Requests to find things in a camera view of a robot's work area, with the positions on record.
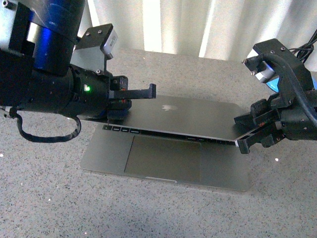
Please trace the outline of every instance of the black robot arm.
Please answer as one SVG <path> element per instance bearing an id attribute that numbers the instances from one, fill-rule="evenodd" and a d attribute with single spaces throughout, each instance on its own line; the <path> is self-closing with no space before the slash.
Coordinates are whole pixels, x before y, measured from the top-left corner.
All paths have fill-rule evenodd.
<path id="1" fill-rule="evenodd" d="M 252 75 L 272 70 L 279 76 L 279 92 L 252 104 L 249 114 L 235 118 L 236 124 L 250 130 L 235 141 L 241 153 L 249 153 L 255 143 L 269 147 L 284 138 L 317 140 L 317 90 L 311 73 L 277 39 L 255 44 L 253 49 L 258 56 L 243 63 Z"/>
<path id="2" fill-rule="evenodd" d="M 77 32 L 84 0 L 4 0 L 0 7 L 0 113 L 16 118 L 20 134 L 34 142 L 64 142 L 81 129 L 77 116 L 123 119 L 131 99 L 155 98 L 156 86 L 128 90 L 106 61 L 117 40 L 112 24 Z M 76 120 L 67 136 L 37 137 L 22 129 L 18 111 L 61 114 Z"/>

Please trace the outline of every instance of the silver laptop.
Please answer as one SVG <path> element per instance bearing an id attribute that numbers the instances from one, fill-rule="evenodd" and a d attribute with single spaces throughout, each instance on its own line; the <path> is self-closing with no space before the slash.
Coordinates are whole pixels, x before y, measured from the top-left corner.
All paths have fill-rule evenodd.
<path id="1" fill-rule="evenodd" d="M 244 134 L 236 104 L 157 96 L 133 100 L 125 120 L 98 122 L 82 159 L 86 170 L 248 190 L 247 156 L 234 146 Z"/>

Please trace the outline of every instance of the laptop trackpad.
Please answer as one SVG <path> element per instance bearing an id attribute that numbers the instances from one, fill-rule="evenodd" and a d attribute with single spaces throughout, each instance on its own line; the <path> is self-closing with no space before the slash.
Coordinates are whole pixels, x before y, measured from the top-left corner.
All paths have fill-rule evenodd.
<path id="1" fill-rule="evenodd" d="M 158 179 L 199 182 L 201 144 L 136 135 L 124 172 Z"/>

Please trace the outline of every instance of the speckled gray surface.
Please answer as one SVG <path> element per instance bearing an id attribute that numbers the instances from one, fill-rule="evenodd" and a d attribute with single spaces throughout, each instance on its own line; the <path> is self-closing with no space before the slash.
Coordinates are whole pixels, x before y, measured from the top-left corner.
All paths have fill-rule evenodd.
<path id="1" fill-rule="evenodd" d="M 245 109 L 269 95 L 239 63 L 134 50 L 114 56 L 109 71 L 128 76 L 131 88 L 153 82 L 159 94 Z M 23 116 L 25 130 L 37 135 L 75 126 L 62 116 Z M 253 146 L 253 186 L 234 192 L 83 171 L 96 126 L 82 124 L 70 142 L 36 144 L 0 118 L 0 237 L 317 237 L 317 142 Z"/>

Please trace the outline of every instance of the laptop keyboard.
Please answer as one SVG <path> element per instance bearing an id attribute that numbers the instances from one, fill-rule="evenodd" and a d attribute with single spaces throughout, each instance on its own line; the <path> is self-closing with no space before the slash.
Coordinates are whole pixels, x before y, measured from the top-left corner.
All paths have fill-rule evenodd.
<path id="1" fill-rule="evenodd" d="M 113 130 L 117 132 L 125 132 L 125 133 L 133 133 L 133 134 L 141 134 L 141 135 L 149 135 L 149 136 L 157 136 L 157 137 L 164 137 L 164 138 L 172 138 L 172 139 L 181 139 L 181 140 L 189 140 L 189 141 L 196 141 L 196 142 L 212 142 L 212 143 L 219 143 L 224 145 L 235 145 L 234 141 L 224 141 L 224 140 L 216 140 L 216 139 L 209 139 L 209 138 L 202 138 L 202 137 L 194 137 L 194 136 L 187 136 L 187 135 L 178 135 L 178 134 L 171 134 L 166 132 L 157 132 L 157 131 L 150 131 L 150 130 L 140 130 L 128 127 L 120 127 L 120 126 L 112 126 L 105 124 L 103 126 L 103 130 Z"/>

